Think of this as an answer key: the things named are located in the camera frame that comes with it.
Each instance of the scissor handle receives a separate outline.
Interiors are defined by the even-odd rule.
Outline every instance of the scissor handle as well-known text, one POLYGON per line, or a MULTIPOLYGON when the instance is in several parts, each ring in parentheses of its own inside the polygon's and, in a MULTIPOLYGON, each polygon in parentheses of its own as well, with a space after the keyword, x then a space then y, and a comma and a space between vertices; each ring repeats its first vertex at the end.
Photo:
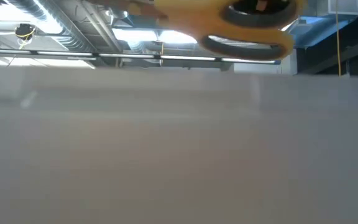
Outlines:
POLYGON ((240 27, 281 28, 294 21, 304 5, 304 0, 288 0, 288 2, 286 8, 276 13, 253 15, 238 12, 227 5, 220 12, 220 16, 225 21, 240 27))
POLYGON ((247 60, 277 60, 287 56, 292 51, 291 48, 282 44, 271 45, 269 49, 253 49, 224 44, 210 37, 201 39, 199 44, 212 52, 247 60))
POLYGON ((157 9, 168 16, 166 19, 161 19, 159 24, 186 33, 194 37, 204 48, 230 57, 276 60, 286 57, 293 50, 292 36, 279 29, 239 26, 223 18, 222 11, 232 4, 233 0, 192 0, 194 4, 191 6, 185 4, 187 1, 189 0, 155 0, 157 9), (218 42, 210 38, 211 35, 240 42, 267 44, 272 47, 269 49, 236 47, 218 42))

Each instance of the yellow cable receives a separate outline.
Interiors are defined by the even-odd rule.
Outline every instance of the yellow cable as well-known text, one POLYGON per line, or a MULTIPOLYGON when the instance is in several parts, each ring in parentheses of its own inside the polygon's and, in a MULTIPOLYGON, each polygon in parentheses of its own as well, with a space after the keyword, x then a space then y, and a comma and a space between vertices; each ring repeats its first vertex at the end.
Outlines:
MULTIPOLYGON (((164 42, 162 42, 162 44, 161 44, 161 55, 163 55, 163 54, 164 54, 164 42)), ((161 66, 162 66, 163 62, 164 62, 164 60, 160 59, 161 66)))
POLYGON ((28 37, 28 36, 30 36, 31 34, 33 34, 34 31, 35 31, 35 28, 34 28, 30 33, 28 33, 28 34, 24 34, 24 35, 17 35, 17 34, 16 34, 16 37, 28 37))
POLYGON ((335 18, 336 18, 336 44, 337 44, 337 54, 338 54, 338 74, 339 76, 342 76, 341 71, 341 49, 340 49, 340 42, 339 42, 339 20, 338 20, 338 0, 336 0, 336 6, 335 6, 335 18))
POLYGON ((20 45, 19 50, 22 50, 22 48, 26 45, 26 41, 27 41, 28 38, 29 38, 29 36, 27 36, 27 37, 25 38, 25 40, 23 41, 23 43, 20 45))

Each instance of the exposed ceiling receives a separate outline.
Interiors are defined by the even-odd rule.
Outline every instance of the exposed ceiling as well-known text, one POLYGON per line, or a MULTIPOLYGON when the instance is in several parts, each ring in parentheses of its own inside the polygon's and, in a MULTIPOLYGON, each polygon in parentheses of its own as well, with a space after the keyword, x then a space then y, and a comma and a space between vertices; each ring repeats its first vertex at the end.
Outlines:
MULTIPOLYGON (((346 0, 347 2, 354 2, 357 0, 346 0)), ((111 24, 111 13, 106 6, 96 5, 91 6, 85 4, 84 7, 81 6, 81 1, 78 0, 66 0, 66 1, 54 1, 54 5, 59 8, 59 11, 62 13, 63 17, 69 20, 68 30, 77 30, 81 34, 81 39, 91 46, 92 52, 117 52, 117 50, 112 47, 114 41, 111 42, 111 36, 108 35, 108 32, 103 29, 103 26, 108 27, 109 32, 113 34, 113 39, 120 39, 116 32, 113 32, 111 29, 119 30, 141 30, 154 32, 155 35, 160 37, 164 31, 156 25, 156 20, 144 16, 134 16, 129 15, 133 27, 129 23, 123 21, 114 21, 114 24, 111 24)), ((330 36, 335 32, 335 20, 332 12, 325 12, 321 7, 322 2, 320 0, 309 0, 308 7, 305 9, 304 13, 296 22, 290 24, 286 27, 287 32, 293 34, 297 48, 311 47, 318 44, 326 37, 330 36)), ((15 9, 17 12, 15 16, 12 15, 12 8, 14 6, 1 4, 0 1, 0 48, 2 49, 18 49, 21 46, 21 41, 17 40, 14 30, 20 23, 29 23, 34 24, 34 18, 28 14, 20 14, 20 11, 15 9)), ((341 27, 347 26, 348 23, 353 21, 358 16, 357 10, 353 14, 346 14, 346 16, 340 16, 339 25, 341 27)), ((36 35, 31 40, 31 43, 28 45, 22 46, 23 49, 27 50, 52 50, 52 51, 64 51, 67 50, 67 47, 62 45, 61 42, 57 42, 57 36, 60 34, 54 34, 55 36, 45 34, 41 30, 37 30, 36 35)), ((133 35, 133 37, 138 37, 142 40, 143 34, 133 35)), ((121 38, 122 40, 115 40, 119 44, 119 47, 124 50, 124 52, 133 52, 127 41, 128 37, 121 38)), ((177 37, 177 40, 183 40, 182 37, 177 37)), ((144 47, 147 52, 151 54, 160 54, 163 51, 164 55, 182 55, 182 56, 193 56, 193 57, 218 57, 221 55, 214 54, 208 50, 201 48, 197 43, 170 43, 166 42, 162 46, 159 43, 154 41, 144 41, 144 47)), ((254 45, 246 47, 264 47, 263 45, 254 45)), ((140 67, 158 67, 161 66, 161 63, 151 63, 150 61, 144 60, 121 60, 120 63, 116 63, 114 59, 112 60, 103 60, 98 62, 91 62, 95 66, 107 65, 107 66, 140 66, 140 67)), ((205 63, 205 62, 187 62, 187 61, 169 61, 163 66, 169 67, 216 67, 220 69, 226 69, 228 65, 224 63, 205 63)))

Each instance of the ceiling light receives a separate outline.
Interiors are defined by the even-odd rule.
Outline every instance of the ceiling light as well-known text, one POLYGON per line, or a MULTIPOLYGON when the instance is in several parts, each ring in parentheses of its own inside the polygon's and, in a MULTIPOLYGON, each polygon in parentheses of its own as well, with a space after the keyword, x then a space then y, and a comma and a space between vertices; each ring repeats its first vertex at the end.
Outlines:
POLYGON ((31 54, 28 50, 5 50, 0 49, 0 54, 31 54))
POLYGON ((207 60, 214 61, 214 57, 188 57, 188 56, 173 56, 173 55, 161 55, 161 59, 177 59, 177 60, 207 60))
POLYGON ((258 61, 258 60, 246 60, 246 59, 237 59, 237 58, 223 58, 223 62, 237 62, 237 63, 268 63, 274 64, 276 61, 258 61))
POLYGON ((163 31, 159 37, 159 41, 168 44, 197 44, 196 39, 174 30, 163 31))
POLYGON ((90 60, 97 60, 96 57, 67 57, 68 60, 84 60, 84 61, 90 61, 90 60))
POLYGON ((92 56, 92 53, 81 53, 81 52, 44 52, 38 51, 41 55, 61 55, 61 56, 92 56))
POLYGON ((100 57, 154 58, 153 55, 141 55, 141 54, 100 54, 100 57))
POLYGON ((156 41, 157 35, 152 30, 127 30, 127 29, 113 29, 114 35, 119 40, 125 41, 156 41))

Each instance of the ceiling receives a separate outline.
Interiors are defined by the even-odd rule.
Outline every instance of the ceiling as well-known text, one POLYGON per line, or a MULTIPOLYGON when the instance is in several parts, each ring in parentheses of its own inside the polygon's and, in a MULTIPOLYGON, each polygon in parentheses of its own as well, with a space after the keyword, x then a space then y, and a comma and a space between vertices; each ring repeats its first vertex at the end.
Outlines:
MULTIPOLYGON (((287 32, 292 34, 295 39, 296 48, 306 48, 318 44, 326 37, 330 36, 335 32, 335 21, 332 14, 321 15, 321 11, 318 9, 320 0, 309 0, 308 7, 304 10, 300 20, 294 22, 288 26, 287 32)), ((96 21, 99 30, 95 28, 95 23, 92 23, 87 16, 86 12, 81 7, 81 4, 77 0, 66 0, 66 1, 54 1, 59 7, 62 13, 70 20, 69 29, 76 29, 81 32, 86 42, 94 47, 95 52, 117 52, 114 47, 111 47, 108 42, 102 37, 100 33, 101 24, 96 21)), ((20 23, 34 23, 28 15, 17 15, 12 16, 13 6, 0 4, 0 48, 2 49, 18 49, 21 46, 21 42, 18 42, 17 37, 12 34, 15 28, 20 23)), ((108 8, 105 6, 97 5, 94 7, 96 12, 102 19, 102 22, 106 27, 111 27, 111 17, 108 14, 108 8)), ((347 17, 340 17, 340 26, 345 27, 348 23, 352 22, 358 15, 347 15, 347 17)), ((149 30, 156 33, 157 37, 164 30, 156 25, 156 20, 144 17, 144 16, 129 16, 134 24, 134 27, 129 26, 127 23, 117 21, 111 28, 123 29, 123 30, 149 30)), ((120 47, 124 52, 132 52, 132 49, 125 40, 117 40, 120 47)), ((162 53, 164 55, 181 55, 181 56, 192 56, 192 57, 218 57, 219 54, 214 54, 208 50, 203 49, 198 44, 194 43, 164 43, 156 44, 153 41, 145 41, 145 48, 155 54, 162 53)), ((54 38, 45 37, 43 35, 35 35, 32 42, 22 47, 24 50, 51 50, 51 51, 65 51, 67 50, 61 43, 57 42, 54 38)), ((99 66, 94 62, 90 62, 94 66, 99 66)), ((226 69, 230 66, 225 63, 205 63, 205 62, 189 62, 181 60, 165 61, 165 64, 161 63, 150 63, 144 60, 121 60, 117 63, 115 60, 104 60, 100 63, 104 66, 128 66, 128 67, 215 67, 219 69, 226 69)))

